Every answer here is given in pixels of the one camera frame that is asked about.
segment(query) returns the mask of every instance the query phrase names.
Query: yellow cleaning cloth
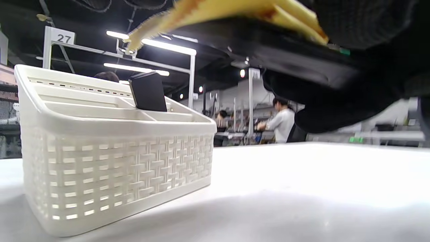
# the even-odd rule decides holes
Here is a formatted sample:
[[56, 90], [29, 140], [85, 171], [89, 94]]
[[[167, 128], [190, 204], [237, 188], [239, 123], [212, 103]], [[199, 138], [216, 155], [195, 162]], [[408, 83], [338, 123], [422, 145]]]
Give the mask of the yellow cleaning cloth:
[[141, 40], [179, 27], [233, 16], [247, 16], [291, 29], [307, 39], [327, 44], [314, 12], [296, 0], [180, 0], [172, 9], [157, 14], [129, 33], [128, 50], [137, 51]]

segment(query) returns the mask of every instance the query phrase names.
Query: number 27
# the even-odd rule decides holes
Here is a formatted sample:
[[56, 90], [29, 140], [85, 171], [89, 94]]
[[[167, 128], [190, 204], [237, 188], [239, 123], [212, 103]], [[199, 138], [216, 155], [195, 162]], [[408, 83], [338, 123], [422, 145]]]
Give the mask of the number 27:
[[64, 38], [67, 38], [66, 43], [69, 43], [69, 40], [71, 38], [70, 36], [62, 35], [62, 34], [59, 34], [58, 37], [59, 37], [59, 39], [57, 41], [58, 42], [63, 42], [63, 43], [64, 43], [64, 41], [63, 41]]

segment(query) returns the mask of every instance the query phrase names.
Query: ceiling light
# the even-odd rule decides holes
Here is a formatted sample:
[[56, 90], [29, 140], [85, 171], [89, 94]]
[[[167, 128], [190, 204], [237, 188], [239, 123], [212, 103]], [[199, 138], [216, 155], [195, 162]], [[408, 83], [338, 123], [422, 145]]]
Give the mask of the ceiling light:
[[165, 36], [165, 35], [162, 35], [162, 34], [160, 34], [160, 36], [163, 37], [163, 38], [166, 38], [168, 40], [172, 40], [172, 38], [170, 38], [169, 36]]
[[194, 43], [198, 43], [199, 42], [197, 39], [188, 38], [188, 37], [184, 37], [184, 36], [180, 36], [180, 35], [172, 34], [172, 36], [175, 37], [175, 38], [178, 38], [178, 39], [183, 39], [183, 40], [191, 41], [191, 42], [194, 42]]
[[170, 74], [168, 71], [151, 70], [148, 68], [129, 66], [129, 65], [118, 65], [118, 64], [111, 64], [111, 63], [104, 63], [103, 65], [106, 67], [112, 67], [112, 68], [129, 70], [129, 71], [138, 71], [138, 72], [143, 72], [143, 73], [150, 73], [150, 72], [155, 71], [156, 73], [158, 73], [162, 76], [168, 76]]
[[111, 63], [104, 63], [103, 65], [106, 67], [112, 67], [112, 68], [129, 70], [129, 71], [138, 71], [138, 72], [143, 72], [143, 73], [152, 72], [151, 69], [142, 68], [142, 67], [135, 67], [135, 66], [128, 66], [128, 65], [117, 65], [117, 64], [111, 64]]
[[129, 36], [126, 34], [121, 34], [121, 33], [113, 32], [113, 31], [106, 31], [106, 34], [109, 36], [112, 36], [112, 37], [123, 39], [123, 40], [127, 40], [129, 38]]
[[155, 72], [158, 73], [158, 74], [160, 74], [160, 75], [162, 75], [162, 76], [166, 76], [166, 77], [168, 77], [170, 75], [170, 73], [168, 71], [159, 71], [159, 70], [156, 70]]
[[142, 43], [143, 44], [147, 44], [147, 45], [151, 45], [151, 46], [154, 46], [154, 47], [166, 49], [166, 50], [171, 50], [171, 51], [179, 52], [179, 53], [182, 53], [182, 54], [187, 54], [187, 55], [190, 55], [190, 56], [195, 56], [196, 53], [197, 53], [195, 49], [190, 49], [190, 48], [187, 48], [187, 47], [182, 47], [182, 46], [174, 45], [174, 44], [170, 44], [170, 43], [163, 43], [163, 42], [159, 42], [159, 41], [155, 41], [155, 40], [150, 40], [150, 39], [143, 39]]

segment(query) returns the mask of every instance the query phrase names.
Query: smartphone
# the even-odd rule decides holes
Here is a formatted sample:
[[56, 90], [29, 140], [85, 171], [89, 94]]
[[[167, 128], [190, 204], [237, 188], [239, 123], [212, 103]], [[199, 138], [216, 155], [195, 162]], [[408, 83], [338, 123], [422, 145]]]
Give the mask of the smartphone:
[[129, 82], [136, 108], [167, 112], [163, 84], [159, 74], [154, 72], [144, 78], [130, 80]]

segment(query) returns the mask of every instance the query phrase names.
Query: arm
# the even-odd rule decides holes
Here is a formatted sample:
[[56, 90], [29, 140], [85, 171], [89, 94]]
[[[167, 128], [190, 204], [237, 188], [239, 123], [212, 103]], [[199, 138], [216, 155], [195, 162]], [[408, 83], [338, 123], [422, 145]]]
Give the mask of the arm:
[[264, 130], [274, 130], [276, 129], [279, 124], [281, 124], [282, 118], [280, 115], [276, 115], [274, 118], [269, 120], [267, 123], [263, 124]]

